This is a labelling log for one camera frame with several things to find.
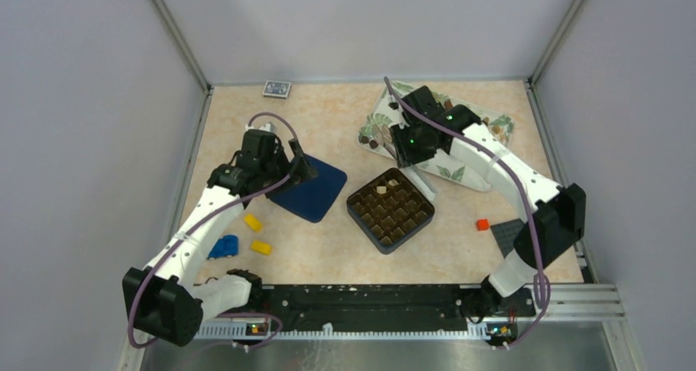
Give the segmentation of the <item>dark blue chocolate box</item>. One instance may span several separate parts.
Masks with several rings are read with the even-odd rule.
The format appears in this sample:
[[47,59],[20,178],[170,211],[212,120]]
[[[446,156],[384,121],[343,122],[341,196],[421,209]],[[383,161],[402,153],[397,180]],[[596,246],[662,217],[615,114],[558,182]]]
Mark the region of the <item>dark blue chocolate box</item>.
[[[398,186],[389,186],[390,180]],[[380,195],[376,188],[386,186]],[[390,168],[348,196],[347,212],[381,254],[391,254],[425,228],[434,205],[397,168]]]

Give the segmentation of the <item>metal serving tongs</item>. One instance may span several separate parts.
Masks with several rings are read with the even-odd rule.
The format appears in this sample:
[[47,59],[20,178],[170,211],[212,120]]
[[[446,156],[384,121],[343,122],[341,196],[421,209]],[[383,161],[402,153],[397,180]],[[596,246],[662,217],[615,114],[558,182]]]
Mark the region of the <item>metal serving tongs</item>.
[[435,204],[437,190],[416,166],[400,167],[399,170],[414,184],[429,202]]

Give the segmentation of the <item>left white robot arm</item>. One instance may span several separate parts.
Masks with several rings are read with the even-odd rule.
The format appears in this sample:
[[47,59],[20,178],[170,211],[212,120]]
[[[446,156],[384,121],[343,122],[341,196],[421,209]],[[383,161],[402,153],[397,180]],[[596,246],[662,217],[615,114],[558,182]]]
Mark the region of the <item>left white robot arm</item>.
[[291,158],[274,132],[249,128],[231,161],[212,170],[199,201],[162,251],[145,267],[126,272],[122,290],[134,348],[147,346],[136,340],[137,330],[186,346],[203,322],[219,314],[236,309],[249,317],[262,309],[254,274],[233,272],[203,284],[195,279],[224,231],[253,199],[317,176],[298,138],[288,144]]

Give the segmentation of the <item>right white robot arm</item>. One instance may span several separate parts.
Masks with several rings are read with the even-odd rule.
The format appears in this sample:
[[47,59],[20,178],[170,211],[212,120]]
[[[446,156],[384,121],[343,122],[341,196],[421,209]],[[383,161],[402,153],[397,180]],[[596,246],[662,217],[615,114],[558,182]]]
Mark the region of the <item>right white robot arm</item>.
[[584,236],[586,192],[532,169],[467,106],[446,109],[426,86],[402,96],[388,84],[387,92],[390,108],[401,116],[390,129],[399,166],[444,153],[480,175],[524,223],[512,251],[482,283],[483,308],[503,315],[514,305],[515,292],[527,283],[542,286],[540,273]]

